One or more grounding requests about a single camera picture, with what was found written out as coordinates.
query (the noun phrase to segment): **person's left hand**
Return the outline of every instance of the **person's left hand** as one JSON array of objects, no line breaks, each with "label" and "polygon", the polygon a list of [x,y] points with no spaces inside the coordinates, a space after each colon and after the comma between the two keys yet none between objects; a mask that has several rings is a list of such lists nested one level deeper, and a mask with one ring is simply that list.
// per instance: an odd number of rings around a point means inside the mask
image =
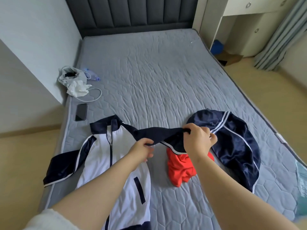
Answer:
[{"label": "person's left hand", "polygon": [[146,143],[152,144],[153,140],[148,138],[140,139],[135,142],[127,154],[131,156],[136,163],[134,170],[141,162],[147,161],[147,158],[153,157],[153,148],[145,145]]}]

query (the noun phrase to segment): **plastic bottle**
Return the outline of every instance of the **plastic bottle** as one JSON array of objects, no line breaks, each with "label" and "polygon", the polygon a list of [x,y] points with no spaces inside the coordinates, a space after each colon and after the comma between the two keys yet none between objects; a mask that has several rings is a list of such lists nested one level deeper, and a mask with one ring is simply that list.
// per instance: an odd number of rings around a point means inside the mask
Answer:
[{"label": "plastic bottle", "polygon": [[85,68],[83,69],[83,72],[88,79],[93,80],[93,81],[100,81],[100,78],[92,70]]}]

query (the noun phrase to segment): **person's left arm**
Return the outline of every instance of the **person's left arm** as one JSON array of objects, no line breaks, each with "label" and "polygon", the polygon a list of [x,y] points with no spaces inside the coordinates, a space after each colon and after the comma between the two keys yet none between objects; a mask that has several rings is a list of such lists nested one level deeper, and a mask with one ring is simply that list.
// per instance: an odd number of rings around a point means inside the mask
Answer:
[{"label": "person's left arm", "polygon": [[80,229],[101,230],[129,174],[148,157],[153,148],[151,139],[140,139],[128,154],[103,174],[76,189],[52,207]]}]

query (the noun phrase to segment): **forearm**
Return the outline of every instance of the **forearm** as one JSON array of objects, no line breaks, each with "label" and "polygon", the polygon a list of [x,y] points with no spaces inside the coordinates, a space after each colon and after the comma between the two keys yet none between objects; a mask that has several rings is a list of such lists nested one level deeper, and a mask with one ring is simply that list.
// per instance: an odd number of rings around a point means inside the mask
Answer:
[{"label": "forearm", "polygon": [[133,160],[127,154],[103,174],[67,195],[52,209],[80,229],[100,230],[134,169]]},{"label": "forearm", "polygon": [[190,158],[223,230],[297,229],[282,214],[232,179],[206,155],[199,157],[191,154]]}]

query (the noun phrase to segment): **curtain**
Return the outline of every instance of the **curtain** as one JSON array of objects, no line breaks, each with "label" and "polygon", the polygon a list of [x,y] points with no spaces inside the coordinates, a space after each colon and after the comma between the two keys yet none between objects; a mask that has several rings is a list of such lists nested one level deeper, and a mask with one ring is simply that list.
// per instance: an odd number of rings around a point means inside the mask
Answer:
[{"label": "curtain", "polygon": [[285,17],[263,51],[255,56],[257,69],[271,71],[277,68],[286,51],[307,30],[307,0],[298,0]]}]

